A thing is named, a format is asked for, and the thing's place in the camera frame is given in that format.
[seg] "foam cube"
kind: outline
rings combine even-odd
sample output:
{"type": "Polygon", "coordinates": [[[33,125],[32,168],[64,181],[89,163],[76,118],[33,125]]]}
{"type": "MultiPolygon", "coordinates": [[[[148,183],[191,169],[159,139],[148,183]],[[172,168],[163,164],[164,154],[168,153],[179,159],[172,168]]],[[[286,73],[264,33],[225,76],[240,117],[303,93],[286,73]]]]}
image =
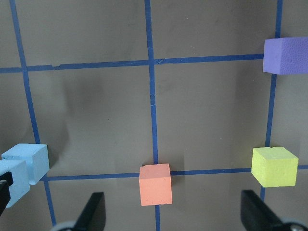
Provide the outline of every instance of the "foam cube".
{"type": "Polygon", "coordinates": [[[13,177],[13,184],[9,187],[11,199],[6,205],[9,208],[30,190],[30,185],[25,161],[0,160],[0,176],[6,172],[11,172],[13,177]]]}
{"type": "Polygon", "coordinates": [[[264,188],[294,186],[298,158],[284,147],[254,148],[251,173],[264,188]]]}
{"type": "Polygon", "coordinates": [[[265,40],[263,71],[278,75],[308,73],[308,37],[265,40]]]}
{"type": "Polygon", "coordinates": [[[29,184],[37,182],[49,171],[47,145],[20,143],[2,155],[3,160],[25,160],[29,184]]]}
{"type": "Polygon", "coordinates": [[[172,204],[169,164],[141,167],[139,188],[142,206],[172,204]]]}

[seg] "yellow foam cube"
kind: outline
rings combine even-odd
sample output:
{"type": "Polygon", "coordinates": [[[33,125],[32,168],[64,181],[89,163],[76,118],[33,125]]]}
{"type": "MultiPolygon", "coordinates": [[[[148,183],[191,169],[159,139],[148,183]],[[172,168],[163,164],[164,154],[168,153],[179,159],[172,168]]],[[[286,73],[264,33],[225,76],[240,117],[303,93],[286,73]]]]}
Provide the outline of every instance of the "yellow foam cube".
{"type": "Polygon", "coordinates": [[[284,147],[254,148],[251,173],[264,188],[294,186],[298,158],[284,147]]]}

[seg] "grid line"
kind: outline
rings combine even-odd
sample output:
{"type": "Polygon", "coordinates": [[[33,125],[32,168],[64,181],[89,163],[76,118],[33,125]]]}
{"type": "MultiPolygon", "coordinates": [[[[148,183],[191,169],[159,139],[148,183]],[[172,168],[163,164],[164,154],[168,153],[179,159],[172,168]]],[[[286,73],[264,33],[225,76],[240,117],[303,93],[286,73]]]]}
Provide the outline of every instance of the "grid line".
{"type": "MultiPolygon", "coordinates": [[[[19,53],[19,59],[20,59],[21,67],[22,67],[21,69],[22,69],[23,79],[24,79],[24,88],[25,88],[25,93],[26,93],[26,99],[27,99],[34,139],[35,139],[35,143],[40,144],[40,138],[39,138],[39,132],[38,132],[39,130],[38,130],[33,102],[32,102],[31,89],[30,89],[30,84],[29,84],[29,75],[28,75],[28,69],[26,65],[26,58],[24,54],[21,34],[20,34],[20,27],[19,27],[15,0],[10,0],[10,8],[11,8],[11,13],[12,13],[12,19],[13,19],[16,43],[17,43],[17,48],[18,48],[18,53],[19,53]]],[[[52,222],[52,225],[55,225],[56,219],[55,219],[53,205],[52,205],[49,183],[47,180],[44,180],[44,186],[45,186],[45,193],[46,193],[46,198],[48,202],[49,212],[51,216],[51,222],[52,222]]]]}
{"type": "MultiPolygon", "coordinates": [[[[157,145],[157,120],[156,120],[156,99],[155,99],[155,62],[152,36],[151,19],[151,0],[144,0],[146,40],[149,56],[149,76],[150,76],[150,106],[152,124],[152,144],[153,144],[153,164],[158,164],[158,145],[157,145]]],[[[160,207],[155,205],[155,226],[156,231],[160,231],[160,207]]]]}
{"type": "MultiPolygon", "coordinates": [[[[282,7],[283,7],[283,0],[277,0],[275,39],[280,38],[280,34],[281,34],[282,7]]],[[[267,128],[266,128],[266,137],[265,137],[265,145],[264,145],[265,147],[270,146],[271,128],[273,124],[273,114],[274,114],[274,105],[275,105],[276,83],[277,83],[277,75],[272,74],[271,81],[270,81],[269,114],[268,114],[268,122],[267,122],[267,128]]],[[[265,200],[265,191],[266,191],[265,188],[261,186],[260,196],[263,201],[265,200]]]]}
{"type": "MultiPolygon", "coordinates": [[[[162,64],[193,64],[193,63],[208,63],[208,62],[226,62],[226,61],[245,61],[245,60],[261,60],[263,54],[236,54],[236,55],[220,55],[220,56],[199,56],[199,57],[180,57],[180,58],[165,58],[154,59],[154,65],[162,64]]],[[[123,66],[147,66],[148,60],[131,60],[131,61],[114,61],[114,62],[99,62],[99,63],[83,63],[83,64],[61,64],[53,65],[35,65],[27,66],[28,72],[32,71],[53,71],[53,70],[72,70],[72,69],[92,69],[92,68],[108,68],[108,67],[123,67],[123,66]]],[[[0,68],[0,73],[21,73],[23,70],[20,67],[3,67],[0,68]]]]}
{"type": "MultiPolygon", "coordinates": [[[[299,165],[298,170],[308,170],[308,165],[299,165]]],[[[211,175],[211,174],[231,174],[231,173],[247,173],[251,172],[251,168],[222,168],[222,169],[204,169],[204,170],[184,170],[171,171],[172,176],[186,175],[211,175]]],[[[112,173],[112,174],[94,174],[94,175],[72,175],[72,176],[44,176],[40,181],[58,181],[58,180],[97,180],[97,179],[117,179],[117,178],[138,178],[139,172],[132,173],[112,173]]]]}

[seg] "blue foam block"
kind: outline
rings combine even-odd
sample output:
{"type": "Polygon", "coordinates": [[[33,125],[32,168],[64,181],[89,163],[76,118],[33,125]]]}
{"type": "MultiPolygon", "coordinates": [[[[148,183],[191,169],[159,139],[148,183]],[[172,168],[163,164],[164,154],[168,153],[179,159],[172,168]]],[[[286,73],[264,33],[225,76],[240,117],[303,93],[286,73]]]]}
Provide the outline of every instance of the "blue foam block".
{"type": "Polygon", "coordinates": [[[29,184],[37,184],[49,170],[47,145],[45,144],[20,143],[1,156],[4,160],[25,160],[29,184]]]}
{"type": "Polygon", "coordinates": [[[265,40],[263,71],[278,75],[308,73],[308,37],[265,40]]]}
{"type": "Polygon", "coordinates": [[[30,190],[30,185],[24,160],[0,160],[0,175],[6,172],[11,172],[13,177],[9,187],[11,199],[6,206],[9,208],[30,190]]]}

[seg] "orange foam cube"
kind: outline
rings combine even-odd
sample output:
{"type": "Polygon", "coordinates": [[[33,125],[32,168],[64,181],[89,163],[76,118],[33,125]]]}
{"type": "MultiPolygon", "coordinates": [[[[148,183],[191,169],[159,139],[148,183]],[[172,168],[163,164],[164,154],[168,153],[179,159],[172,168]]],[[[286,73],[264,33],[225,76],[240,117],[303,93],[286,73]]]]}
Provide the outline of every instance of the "orange foam cube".
{"type": "Polygon", "coordinates": [[[169,164],[141,167],[139,188],[142,206],[172,204],[169,164]]]}

